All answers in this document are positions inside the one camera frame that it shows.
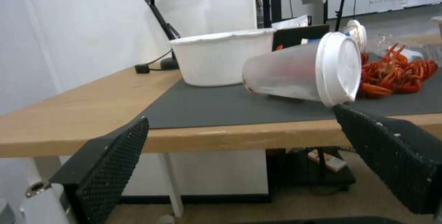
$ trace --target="lamp base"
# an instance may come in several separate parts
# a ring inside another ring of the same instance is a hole
[[[172,59],[172,57],[161,60],[160,65],[161,70],[177,70],[180,68],[176,59]]]

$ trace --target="black stand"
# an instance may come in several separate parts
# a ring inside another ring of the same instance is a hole
[[[338,18],[336,19],[335,32],[339,31],[339,25],[341,24],[341,19],[342,19],[342,11],[344,9],[344,2],[345,2],[345,0],[341,0],[341,5],[339,6],[339,11],[336,12],[336,16]]]
[[[167,38],[169,40],[174,40],[175,38],[180,38],[180,34],[173,28],[173,26],[169,23],[167,23],[163,16],[160,14],[160,11],[158,8],[156,8],[155,0],[144,0],[147,5],[152,10],[153,14],[155,15],[156,20],[158,20],[158,23],[160,24],[161,28],[163,29],[164,33],[166,34]],[[161,70],[176,70],[178,69],[178,62],[176,61],[175,54],[172,51],[172,57],[163,59],[160,63]]]

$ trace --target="wooden table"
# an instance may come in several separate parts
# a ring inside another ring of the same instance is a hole
[[[49,178],[59,155],[128,123],[181,79],[178,70],[133,68],[0,117],[0,157],[23,157],[29,183]],[[442,114],[395,116],[442,139]],[[175,214],[183,208],[169,152],[349,145],[336,120],[151,130],[143,152],[158,153]]]

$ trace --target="desk lamp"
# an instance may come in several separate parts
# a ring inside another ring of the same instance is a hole
[[[144,0],[147,5],[150,7],[150,9],[153,12],[153,15],[155,15],[156,20],[160,24],[161,28],[163,29],[164,33],[166,34],[167,38],[169,40],[174,40],[176,38],[180,38],[180,34],[173,28],[173,26],[170,23],[167,23],[163,16],[161,15],[158,8],[156,8],[155,0]],[[176,70],[178,69],[178,62],[176,60],[175,54],[172,51],[172,57],[166,58],[161,60],[161,70]]]

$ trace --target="floor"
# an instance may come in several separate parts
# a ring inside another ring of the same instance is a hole
[[[178,224],[237,223],[254,221],[295,220],[343,216],[383,216],[407,224],[431,223],[430,215],[409,212],[365,165],[359,155],[341,152],[356,177],[347,192],[317,196],[307,188],[279,191],[269,204],[185,205]],[[118,205],[109,224],[150,224],[164,214],[170,205]]]

